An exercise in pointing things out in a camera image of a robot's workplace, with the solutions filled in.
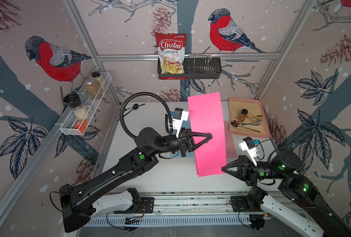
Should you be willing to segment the magenta paper sheet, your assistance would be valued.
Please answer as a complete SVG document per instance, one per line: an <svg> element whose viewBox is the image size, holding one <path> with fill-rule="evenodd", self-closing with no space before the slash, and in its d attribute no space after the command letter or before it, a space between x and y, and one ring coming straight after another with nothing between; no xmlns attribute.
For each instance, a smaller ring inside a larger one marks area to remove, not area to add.
<svg viewBox="0 0 351 237"><path fill-rule="evenodd" d="M188 109L192 131L212 134L212 139L194 152L198 176L222 174L221 168L226 165L226 147L220 93L191 96Z"/></svg>

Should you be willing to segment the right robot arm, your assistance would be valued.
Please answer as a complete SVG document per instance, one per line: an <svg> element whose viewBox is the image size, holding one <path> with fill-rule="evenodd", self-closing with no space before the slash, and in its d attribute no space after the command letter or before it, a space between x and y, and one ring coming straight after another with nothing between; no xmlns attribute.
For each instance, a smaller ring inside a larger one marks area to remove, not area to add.
<svg viewBox="0 0 351 237"><path fill-rule="evenodd" d="M267 162L240 155L222 167L222 171L243 182L251 189L246 196L250 209L271 214L304 237L351 237L351 228L328 205L311 180L300 173L302 161L292 151L279 152ZM267 191L258 187L264 179L277 180L278 190L310 217L307 220L277 202Z"/></svg>

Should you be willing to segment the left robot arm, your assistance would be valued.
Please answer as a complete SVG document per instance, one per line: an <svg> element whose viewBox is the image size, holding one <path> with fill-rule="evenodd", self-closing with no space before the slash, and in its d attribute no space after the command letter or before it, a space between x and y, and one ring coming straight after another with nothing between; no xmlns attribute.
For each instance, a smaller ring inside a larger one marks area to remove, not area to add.
<svg viewBox="0 0 351 237"><path fill-rule="evenodd" d="M65 232L85 226L97 212L95 202L119 185L152 169L162 153L194 152L212 139L210 133L181 129L179 136L161 136L153 128L144 128L134 137L137 145L111 169L77 186L65 184L59 189Z"/></svg>

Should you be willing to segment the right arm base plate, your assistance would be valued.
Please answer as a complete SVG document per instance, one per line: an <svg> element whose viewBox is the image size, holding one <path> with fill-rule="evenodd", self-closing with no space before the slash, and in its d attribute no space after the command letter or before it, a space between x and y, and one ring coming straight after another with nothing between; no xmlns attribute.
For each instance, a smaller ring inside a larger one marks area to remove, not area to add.
<svg viewBox="0 0 351 237"><path fill-rule="evenodd" d="M247 196L231 196L230 204L234 212L261 212L262 199Z"/></svg>

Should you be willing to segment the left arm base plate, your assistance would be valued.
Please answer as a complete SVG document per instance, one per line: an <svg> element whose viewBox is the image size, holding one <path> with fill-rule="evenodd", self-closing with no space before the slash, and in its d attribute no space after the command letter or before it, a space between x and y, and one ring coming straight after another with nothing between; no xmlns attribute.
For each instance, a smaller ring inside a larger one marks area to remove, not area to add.
<svg viewBox="0 0 351 237"><path fill-rule="evenodd" d="M154 201L155 199L153 197L134 199L132 206L127 210L127 212L139 214L153 213Z"/></svg>

